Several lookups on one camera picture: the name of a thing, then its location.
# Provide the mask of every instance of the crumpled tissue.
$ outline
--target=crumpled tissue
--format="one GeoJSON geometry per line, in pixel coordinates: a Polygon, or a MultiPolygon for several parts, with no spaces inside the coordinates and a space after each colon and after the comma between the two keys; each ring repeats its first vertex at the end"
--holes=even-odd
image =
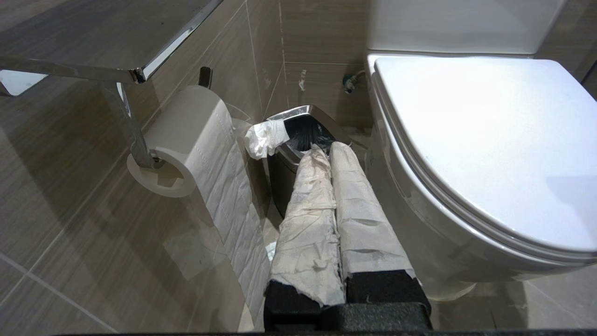
{"type": "Polygon", "coordinates": [[[330,177],[327,156],[314,145],[298,165],[270,277],[295,287],[320,306],[346,301],[339,275],[336,201],[330,177]]]}
{"type": "Polygon", "coordinates": [[[361,165],[344,143],[330,151],[343,279],[353,273],[405,270],[413,267],[373,193],[361,165]]]}
{"type": "Polygon", "coordinates": [[[269,120],[251,126],[245,135],[245,147],[255,160],[274,155],[276,147],[290,140],[284,120],[269,120]]]}

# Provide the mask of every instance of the toilet bowl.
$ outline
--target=toilet bowl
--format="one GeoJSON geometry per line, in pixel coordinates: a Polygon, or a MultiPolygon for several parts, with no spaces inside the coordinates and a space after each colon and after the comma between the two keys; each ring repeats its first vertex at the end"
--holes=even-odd
{"type": "Polygon", "coordinates": [[[519,11],[521,2],[482,2],[468,28],[512,36],[450,41],[457,36],[450,29],[471,20],[454,17],[470,5],[465,0],[441,1],[454,7],[447,22],[456,28],[441,26],[445,8],[427,7],[438,1],[373,3],[366,63],[374,127],[365,171],[434,300],[456,299],[477,282],[597,262],[597,103],[556,62],[529,58],[563,2],[529,1],[543,7],[519,11]],[[479,17],[496,15],[495,4],[532,22],[519,26],[534,36],[513,38],[523,33],[509,16],[508,29],[495,18],[483,26],[479,17]],[[386,16],[396,19],[396,11],[411,23],[394,26],[386,16]],[[435,27],[419,26],[426,16],[435,27]],[[430,29],[446,39],[437,44],[430,29]]]}

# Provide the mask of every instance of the toilet tank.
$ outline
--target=toilet tank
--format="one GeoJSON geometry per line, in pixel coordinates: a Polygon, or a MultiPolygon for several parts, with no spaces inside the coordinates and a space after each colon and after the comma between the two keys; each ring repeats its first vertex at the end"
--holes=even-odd
{"type": "Polygon", "coordinates": [[[373,0],[370,50],[534,54],[566,0],[373,0]]]}

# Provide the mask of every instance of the toilet paper roll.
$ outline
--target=toilet paper roll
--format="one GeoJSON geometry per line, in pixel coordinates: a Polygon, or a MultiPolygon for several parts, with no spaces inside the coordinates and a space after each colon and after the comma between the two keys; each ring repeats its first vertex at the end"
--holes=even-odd
{"type": "Polygon", "coordinates": [[[165,164],[157,170],[144,169],[129,155],[128,170],[145,188],[166,197],[199,190],[255,322],[270,262],[226,105],[207,88],[185,87],[145,139],[165,164]]]}

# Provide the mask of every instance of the tissue paper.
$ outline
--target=tissue paper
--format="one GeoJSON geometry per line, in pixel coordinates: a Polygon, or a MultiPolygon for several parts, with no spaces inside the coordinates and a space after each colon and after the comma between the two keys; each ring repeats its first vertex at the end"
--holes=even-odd
{"type": "Polygon", "coordinates": [[[345,302],[330,163],[316,145],[300,160],[294,191],[280,224],[271,279],[319,303],[345,302]]]}
{"type": "Polygon", "coordinates": [[[160,195],[184,197],[199,190],[221,243],[214,251],[199,231],[177,237],[165,248],[185,277],[201,271],[201,265],[181,258],[179,249],[193,249],[206,257],[226,254],[255,321],[270,262],[232,130],[226,105],[215,93],[196,85],[183,88],[146,134],[148,147],[167,163],[158,170],[142,169],[129,155],[127,166],[139,183],[160,195]]]}
{"type": "Polygon", "coordinates": [[[330,151],[343,279],[352,273],[405,270],[413,267],[373,193],[361,165],[344,143],[330,151]]]}
{"type": "Polygon", "coordinates": [[[249,128],[245,135],[245,147],[255,160],[273,155],[276,147],[288,141],[284,120],[269,120],[249,128]]]}

